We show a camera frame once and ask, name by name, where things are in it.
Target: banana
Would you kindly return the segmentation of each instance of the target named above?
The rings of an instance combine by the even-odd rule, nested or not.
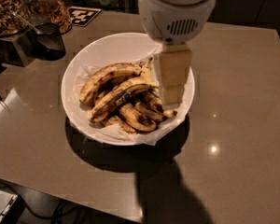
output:
[[[164,112],[160,97],[153,91],[144,91],[139,93],[138,96],[150,109],[160,114]]]
[[[103,91],[101,91],[98,95],[96,95],[94,98],[93,98],[93,102],[94,104],[98,104],[98,102],[100,100],[102,100],[109,92],[111,92],[110,89],[105,89]]]
[[[119,107],[119,115],[127,124],[140,132],[152,132],[157,128],[154,120],[136,110],[130,103]]]
[[[153,91],[144,91],[138,94],[140,99],[148,106],[148,108],[163,114],[167,118],[172,118],[177,115],[177,110],[168,109],[164,110],[161,102],[161,98]]]
[[[116,77],[138,77],[141,74],[141,67],[135,63],[113,63],[95,74],[84,84],[80,91],[79,100],[82,104],[92,104],[93,97],[98,90],[110,79]]]
[[[164,112],[162,112],[162,114],[167,118],[172,118],[177,115],[177,110],[176,109],[164,110]]]
[[[104,126],[109,126],[113,124],[119,124],[120,127],[126,132],[126,133],[136,133],[136,130],[132,128],[129,124],[127,124],[125,121],[123,121],[119,116],[113,115],[111,117],[107,117],[101,120],[101,123]]]
[[[123,81],[126,81],[128,78],[127,77],[116,77],[116,78],[112,78],[109,81],[109,85],[114,88],[116,87],[118,84],[122,83]]]
[[[152,63],[152,57],[150,57],[144,65],[141,66],[141,74],[140,77],[142,77],[144,80],[148,82],[152,82],[152,75],[151,75],[151,63]]]
[[[99,95],[95,97],[94,103],[97,104],[100,100],[102,100],[108,93],[110,89],[103,90]],[[113,124],[119,124],[119,126],[126,132],[126,133],[136,133],[136,130],[132,128],[129,124],[123,121],[119,116],[115,114],[111,114],[110,116],[101,120],[101,123],[106,127]]]
[[[160,114],[158,112],[150,110],[143,102],[141,101],[136,101],[134,108],[141,113],[147,115],[150,117],[152,120],[155,120],[157,122],[162,122],[165,120],[165,116],[163,114]]]
[[[140,77],[130,78],[120,83],[116,88],[101,99],[91,110],[88,120],[99,122],[113,112],[120,104],[128,100],[134,91],[149,90],[158,87],[157,83],[146,82]]]

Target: jar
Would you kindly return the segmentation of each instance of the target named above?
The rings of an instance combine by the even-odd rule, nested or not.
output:
[[[14,35],[27,27],[26,23],[16,18],[12,12],[30,21],[23,0],[0,0],[0,36]]]
[[[63,0],[24,0],[29,12],[50,18],[51,22],[59,25],[61,34],[72,27],[71,18]]]

